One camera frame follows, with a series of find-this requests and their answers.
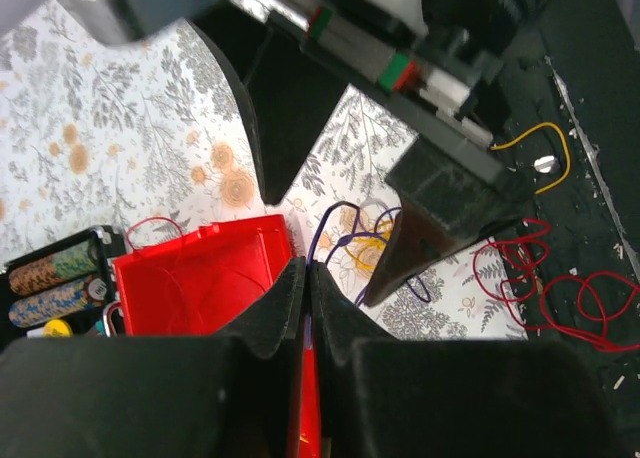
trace red wire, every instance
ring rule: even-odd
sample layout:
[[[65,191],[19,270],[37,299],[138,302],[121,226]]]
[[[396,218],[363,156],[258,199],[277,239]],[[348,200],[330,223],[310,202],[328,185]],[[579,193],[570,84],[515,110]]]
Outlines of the red wire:
[[[542,229],[513,240],[489,242],[475,252],[473,256],[473,274],[482,291],[494,300],[505,303],[507,305],[507,310],[509,311],[511,318],[527,331],[537,332],[540,330],[555,329],[560,333],[564,333],[565,335],[572,336],[591,343],[593,347],[598,351],[619,353],[623,351],[640,350],[640,344],[620,346],[616,343],[613,343],[607,338],[607,334],[609,332],[609,322],[622,316],[629,309],[636,295],[640,293],[639,285],[612,271],[597,271],[589,275],[586,279],[573,275],[562,275],[554,278],[549,283],[547,283],[547,285],[540,293],[540,310],[545,320],[547,321],[547,324],[527,325],[520,320],[520,318],[516,315],[513,308],[511,307],[511,304],[527,301],[538,291],[536,286],[535,268],[544,260],[546,260],[550,253],[549,245],[538,238],[543,237],[551,231],[551,225],[545,221],[537,220],[534,218],[525,218],[523,222],[528,226],[541,226]],[[531,256],[531,252],[529,251],[529,247],[531,245],[539,246],[543,250],[541,257],[537,260],[534,260]],[[484,250],[488,248],[497,250],[514,270],[522,272],[522,274],[518,278],[507,279],[500,282],[500,285],[498,286],[498,289],[500,290],[499,295],[487,289],[485,284],[482,282],[480,273],[478,271],[478,257]],[[631,288],[631,293],[629,294],[629,298],[627,299],[627,301],[618,311],[613,314],[607,314],[606,310],[604,309],[602,299],[591,285],[591,282],[599,277],[614,278]],[[512,285],[516,283],[527,283],[529,281],[531,281],[532,283],[532,288],[530,291],[528,291],[524,296],[509,298],[508,293],[505,290],[505,286],[507,284]],[[546,307],[546,298],[549,294],[549,291],[551,290],[551,288],[553,288],[554,285],[564,281],[573,281],[580,284],[580,291],[578,292],[578,296],[576,298],[576,306],[579,313],[587,320],[602,323],[602,331],[600,332],[600,334],[581,330],[579,328],[574,328],[571,326],[560,325],[554,321],[551,314],[549,313],[549,310]],[[584,298],[587,291],[591,294],[593,301],[595,301],[596,306],[598,307],[599,315],[592,315],[584,309]]]
[[[138,252],[139,248],[136,248],[135,246],[133,246],[133,243],[131,242],[131,233],[135,231],[136,228],[144,225],[145,223],[149,223],[150,221],[166,221],[167,223],[170,223],[171,225],[173,225],[176,228],[176,230],[178,230],[178,233],[180,233],[180,238],[184,238],[184,233],[182,233],[182,228],[176,221],[172,220],[171,218],[167,218],[166,216],[150,216],[148,218],[145,218],[144,220],[140,220],[134,225],[131,225],[131,227],[124,234],[124,239],[126,240],[127,244],[131,247],[131,249],[134,251],[134,253]]]

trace cable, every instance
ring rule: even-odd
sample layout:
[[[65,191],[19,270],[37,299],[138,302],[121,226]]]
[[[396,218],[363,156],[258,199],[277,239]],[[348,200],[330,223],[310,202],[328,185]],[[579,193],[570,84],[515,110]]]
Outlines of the cable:
[[[356,209],[356,216],[353,220],[353,226],[351,229],[351,233],[349,233],[348,235],[345,236],[341,236],[337,243],[335,244],[335,246],[331,249],[331,251],[329,251],[329,254],[327,255],[327,258],[325,259],[325,264],[328,264],[331,261],[331,258],[333,258],[333,255],[335,254],[336,251],[338,251],[338,249],[340,248],[344,248],[345,252],[356,262],[356,266],[358,266],[358,264],[361,266],[361,269],[365,269],[365,270],[372,270],[375,269],[374,265],[371,265],[369,263],[365,263],[360,259],[360,256],[362,255],[362,253],[364,253],[364,251],[366,251],[369,247],[376,247],[380,250],[384,250],[384,247],[387,245],[389,238],[391,237],[391,231],[393,230],[393,224],[394,224],[394,219],[392,218],[389,221],[385,221],[383,222],[382,219],[389,215],[391,216],[391,213],[393,213],[394,211],[400,211],[400,207],[394,207],[394,208],[389,208],[387,210],[385,210],[380,216],[378,216],[378,218],[375,221],[374,227],[373,227],[373,231],[369,231],[366,230],[366,227],[364,226],[364,224],[360,221],[360,211],[361,208],[359,208],[357,205],[350,203],[348,201],[339,201],[337,203],[334,203],[333,205],[331,205],[329,208],[327,208],[327,210],[325,211],[322,219],[320,220],[320,223],[318,224],[318,228],[316,229],[316,232],[313,236],[313,239],[311,240],[311,245],[309,247],[309,255],[307,256],[307,267],[310,268],[311,263],[313,262],[313,256],[315,255],[315,250],[317,248],[318,245],[318,241],[320,240],[320,236],[322,235],[322,232],[324,231],[324,227],[327,224],[327,221],[329,219],[329,217],[331,216],[331,213],[333,213],[337,208],[341,207],[341,206],[348,206],[350,208],[354,208]],[[361,232],[356,232],[356,229],[358,227],[358,225],[361,226],[361,228],[365,231],[361,231]],[[385,227],[385,230],[380,232],[378,231],[378,229],[380,227]],[[347,247],[348,245],[350,245],[352,242],[359,242],[359,243],[363,243],[365,244],[365,247],[363,247],[362,250],[360,250],[360,252],[358,253],[358,255],[354,255]],[[413,278],[415,278],[418,283],[420,284],[421,288],[423,289],[424,293],[426,296],[421,296],[414,288],[413,286],[411,286],[411,283],[408,282],[408,280],[405,282],[405,284],[407,285],[407,287],[409,288],[409,290],[411,291],[411,293],[420,301],[422,301],[423,303],[431,303],[431,294],[427,288],[427,286],[425,285],[425,283],[422,281],[422,279],[419,276],[414,276]],[[366,286],[360,291],[360,293],[358,294],[358,296],[356,297],[356,300],[354,301],[354,304],[359,307],[362,302],[364,301],[364,293],[366,290]]]
[[[166,221],[167,223],[170,223],[172,226],[174,226],[176,230],[178,230],[178,233],[180,234],[180,238],[184,238],[184,233],[182,232],[182,228],[176,221],[172,220],[171,218],[167,218],[165,216],[150,216],[148,218],[145,218],[144,220],[140,220],[134,225],[131,225],[131,227],[124,234],[124,239],[127,242],[127,245],[131,247],[134,253],[140,251],[140,248],[135,247],[131,242],[131,233],[139,226],[144,225],[145,223],[149,223],[150,221]]]
[[[567,144],[567,137],[564,135],[564,133],[560,129],[560,127],[558,125],[556,125],[555,123],[552,123],[550,121],[545,121],[543,123],[539,123],[536,126],[533,126],[533,127],[529,128],[527,131],[522,133],[520,136],[518,136],[517,138],[514,138],[513,140],[511,140],[511,141],[509,141],[507,143],[504,143],[502,145],[494,145],[494,146],[491,147],[491,150],[493,150],[493,151],[506,150],[507,148],[511,148],[512,146],[517,145],[522,140],[524,140],[527,136],[535,133],[536,131],[538,131],[538,130],[540,130],[542,128],[552,128],[558,134],[558,136],[560,137],[560,141],[562,142],[562,149],[564,150],[564,156],[565,156],[565,159],[567,161],[567,166],[565,167],[564,173],[562,173],[562,176],[560,178],[558,178],[553,183],[550,183],[550,184],[548,184],[546,186],[543,186],[542,188],[538,189],[536,191],[536,195],[544,193],[545,191],[549,191],[551,188],[555,188],[556,186],[558,186],[560,183],[562,183],[564,180],[567,179],[567,177],[569,176],[569,173],[571,171],[571,154],[569,153],[569,145]]]
[[[619,353],[623,351],[640,350],[640,344],[620,346],[620,345],[617,345],[616,343],[611,342],[607,338],[607,334],[609,332],[609,322],[622,316],[629,309],[636,295],[640,293],[639,285],[631,282],[630,280],[626,279],[624,276],[618,273],[614,273],[612,271],[597,271],[595,273],[590,274],[587,278],[581,278],[574,275],[562,275],[554,278],[549,283],[547,283],[546,286],[540,291],[540,302],[539,302],[540,311],[542,312],[543,317],[547,321],[547,324],[527,325],[524,322],[522,322],[522,320],[516,315],[516,313],[514,313],[511,305],[513,303],[525,302],[529,298],[531,298],[534,294],[536,294],[536,292],[539,291],[536,287],[535,268],[538,265],[540,265],[544,260],[546,260],[550,252],[549,245],[547,245],[545,242],[543,242],[539,238],[548,234],[551,231],[551,225],[544,221],[536,220],[533,218],[526,218],[523,221],[527,225],[542,226],[542,229],[539,231],[533,232],[529,235],[516,238],[514,240],[489,242],[475,252],[473,256],[473,274],[482,291],[490,298],[493,298],[497,301],[501,301],[505,303],[507,310],[511,315],[511,318],[518,325],[520,325],[523,329],[527,331],[538,332],[541,330],[555,329],[560,333],[563,333],[565,335],[590,343],[594,347],[594,349],[596,349],[597,351]],[[533,257],[531,256],[531,252],[529,251],[529,246],[531,245],[540,246],[543,250],[542,255],[537,260],[534,260]],[[518,278],[503,280],[500,283],[498,287],[500,291],[500,295],[497,295],[487,289],[485,284],[482,282],[479,271],[478,271],[478,264],[477,264],[478,257],[483,253],[484,250],[490,247],[498,250],[500,254],[503,256],[503,258],[509,263],[509,265],[513,267],[513,269],[521,272]],[[629,298],[627,299],[627,301],[623,304],[623,306],[618,311],[610,315],[608,315],[607,312],[605,311],[604,304],[602,303],[602,299],[598,296],[598,293],[591,285],[591,282],[594,279],[600,278],[600,277],[614,278],[618,281],[621,281],[622,283],[624,283],[625,285],[631,288],[631,293],[629,294]],[[509,298],[507,296],[507,292],[505,291],[505,288],[504,288],[507,283],[508,284],[527,283],[529,280],[532,283],[532,289],[529,292],[527,292],[524,296],[515,297],[515,298]],[[560,325],[554,321],[549,310],[547,309],[546,299],[547,299],[547,296],[549,295],[551,288],[553,288],[553,286],[555,286],[556,284],[564,281],[572,281],[580,284],[580,290],[576,297],[576,306],[578,308],[578,312],[580,313],[580,315],[582,315],[585,319],[589,321],[602,323],[602,331],[600,332],[600,334],[592,333],[586,330],[581,330],[579,328],[575,328],[571,326]],[[598,308],[598,311],[599,311],[598,315],[592,315],[588,313],[584,308],[585,293],[587,291],[591,294],[591,297],[593,298],[593,301],[595,302]]]
[[[354,210],[356,210],[356,216],[353,220],[353,227],[351,229],[351,234],[356,232],[356,228],[358,227],[358,224],[362,226],[362,223],[360,222],[360,207],[358,205],[354,205],[349,201],[343,200],[343,201],[337,201],[336,203],[331,205],[329,208],[327,208],[326,211],[324,212],[324,215],[322,215],[322,219],[320,220],[320,223],[318,223],[318,228],[316,228],[315,235],[313,235],[313,238],[311,239],[311,245],[309,246],[309,254],[307,255],[307,268],[309,269],[311,268],[311,264],[313,263],[313,256],[316,254],[316,248],[318,247],[318,241],[320,240],[320,236],[322,236],[324,227],[327,226],[327,221],[329,220],[331,213],[333,213],[335,210],[337,210],[341,206],[348,206],[349,208],[353,208]]]

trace patterned surface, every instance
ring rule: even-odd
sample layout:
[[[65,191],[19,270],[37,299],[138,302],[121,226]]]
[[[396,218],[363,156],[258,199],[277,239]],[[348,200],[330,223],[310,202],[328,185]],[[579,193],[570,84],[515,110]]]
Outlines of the patterned surface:
[[[91,275],[29,298],[22,298],[9,308],[9,319],[20,328],[28,328],[76,311],[95,308],[101,301],[94,299],[99,296],[91,295],[95,287],[104,288],[104,282],[97,275]]]
[[[264,17],[269,0],[237,0]],[[349,89],[281,206],[266,208],[238,111],[222,72],[193,30],[179,22],[154,39],[105,49],[55,2],[0,40],[0,259],[96,223],[129,227],[169,216],[186,231],[211,221],[283,213],[305,254],[324,210],[347,199],[368,223],[398,199],[384,176],[413,132]],[[350,229],[336,212],[322,234],[324,259]],[[136,244],[175,236],[169,224],[133,234]],[[365,312],[402,338],[521,338],[504,306],[473,279],[472,251],[424,274],[434,303],[401,289]],[[379,251],[362,251],[375,263]],[[483,256],[490,288],[505,273]],[[355,299],[368,267],[346,253],[329,264]]]
[[[29,296],[95,270],[95,248],[86,241],[16,268],[9,274],[9,287],[20,296]]]

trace red container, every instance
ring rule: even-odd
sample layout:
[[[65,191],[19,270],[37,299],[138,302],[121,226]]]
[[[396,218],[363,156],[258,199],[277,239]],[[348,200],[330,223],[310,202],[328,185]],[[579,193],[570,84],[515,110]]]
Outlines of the red container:
[[[114,262],[129,335],[204,335],[242,313],[292,258],[282,215],[202,226]]]

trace purple wire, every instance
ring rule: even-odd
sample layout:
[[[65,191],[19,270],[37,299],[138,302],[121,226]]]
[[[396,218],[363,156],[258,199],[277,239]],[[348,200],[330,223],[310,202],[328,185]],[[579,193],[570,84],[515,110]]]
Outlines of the purple wire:
[[[307,350],[313,348],[313,330],[311,327],[311,315],[309,313],[304,317],[304,347]]]
[[[420,296],[420,294],[413,289],[413,286],[411,286],[411,282],[407,280],[405,281],[405,285],[407,285],[407,288],[409,288],[409,291],[411,291],[411,293],[413,293],[413,295],[423,303],[426,303],[426,304],[431,303],[431,293],[427,289],[427,285],[424,284],[424,281],[422,281],[422,278],[420,278],[420,276],[416,275],[414,276],[414,278],[418,281],[418,283],[420,283],[420,286],[422,286],[422,289],[424,290],[424,293],[427,296],[426,297]]]
[[[391,218],[391,213],[393,213],[394,211],[400,211],[402,208],[400,208],[399,206],[394,206],[393,208],[389,208],[387,210],[384,211],[384,213],[382,213],[378,219],[376,220],[376,224],[373,225],[373,231],[375,233],[378,232],[378,226],[380,226],[380,223],[382,222],[382,218],[384,218],[385,216],[389,215],[389,218]]]
[[[365,286],[364,288],[362,288],[362,290],[360,291],[360,293],[358,293],[358,296],[356,297],[356,301],[354,301],[354,305],[356,305],[356,308],[360,308],[360,305],[362,305],[362,302],[364,301],[364,294],[367,291],[367,287]]]
[[[322,236],[322,232],[324,231],[324,227],[327,225],[327,221],[329,220],[331,213],[333,213],[337,208],[340,208],[341,206],[348,206],[356,210],[356,218],[355,220],[353,220],[353,229],[351,230],[352,234],[355,233],[358,223],[360,223],[360,207],[359,206],[354,205],[349,201],[338,201],[333,205],[331,205],[329,208],[327,208],[327,211],[324,212],[324,215],[322,215],[322,219],[318,224],[318,228],[316,229],[316,234],[313,235],[313,239],[311,240],[311,246],[309,246],[309,255],[307,256],[308,269],[311,268],[311,263],[313,263],[313,255],[316,254],[316,248],[318,247],[318,241],[320,241],[320,236]]]
[[[351,243],[351,240],[353,240],[354,238],[360,238],[360,237],[364,237],[364,238],[376,238],[377,240],[380,240],[382,242],[384,242],[384,244],[387,244],[387,240],[385,240],[382,236],[373,233],[371,231],[362,231],[362,232],[358,232],[358,233],[351,233],[349,235],[345,235],[340,237],[340,239],[338,240],[338,242],[336,243],[336,246],[333,247],[333,249],[329,252],[329,254],[327,255],[327,259],[324,260],[325,264],[329,263],[329,260],[331,260],[331,258],[333,257],[333,254],[338,251],[338,248],[342,248],[344,246],[347,246],[349,243]]]
[[[353,208],[354,210],[356,210],[356,216],[355,219],[353,220],[353,226],[351,227],[351,233],[345,236],[340,237],[340,239],[338,239],[338,242],[336,243],[336,245],[333,247],[333,249],[329,252],[329,254],[327,255],[327,259],[325,260],[325,264],[328,264],[329,261],[331,260],[331,258],[333,257],[334,253],[339,249],[339,248],[343,248],[347,245],[349,245],[354,238],[360,238],[360,237],[364,237],[364,238],[375,238],[378,239],[380,241],[382,241],[383,243],[387,244],[387,240],[382,237],[380,234],[378,234],[378,226],[380,226],[380,223],[382,222],[382,219],[389,215],[391,216],[391,213],[393,213],[394,211],[400,211],[400,207],[396,206],[393,208],[389,208],[387,210],[385,210],[380,216],[378,216],[378,218],[376,219],[375,225],[373,227],[374,231],[361,231],[361,232],[357,232],[356,233],[356,229],[358,228],[358,224],[360,224],[360,226],[364,229],[364,225],[362,223],[362,221],[360,220],[360,207],[349,202],[349,201],[338,201],[336,203],[334,203],[333,205],[331,205],[329,208],[327,208],[327,210],[324,212],[324,215],[322,216],[322,219],[320,220],[320,223],[318,224],[318,228],[316,229],[316,233],[313,235],[313,238],[311,240],[311,246],[309,246],[309,255],[307,256],[307,269],[311,269],[311,264],[313,263],[313,256],[316,253],[316,248],[318,247],[318,241],[320,241],[320,236],[322,236],[322,232],[324,231],[324,227],[327,225],[327,221],[329,220],[329,217],[331,216],[331,214],[337,209],[340,208],[341,206],[348,206],[350,208]],[[411,286],[411,283],[409,283],[409,280],[407,280],[405,282],[405,284],[407,285],[407,287],[409,288],[409,290],[411,291],[411,293],[420,301],[422,301],[423,303],[431,303],[431,294],[429,293],[429,290],[427,289],[427,286],[424,284],[424,282],[422,281],[422,279],[419,276],[415,276],[414,277],[418,283],[420,283],[420,286],[422,287],[422,289],[424,290],[426,297],[420,296],[420,294],[413,288],[413,286]],[[364,301],[364,294],[366,292],[367,287],[365,286],[360,293],[358,294],[358,296],[356,297],[356,300],[354,302],[354,304],[357,307],[360,307],[362,305],[362,302]],[[311,324],[309,323],[309,327],[307,329],[308,333],[311,333]]]

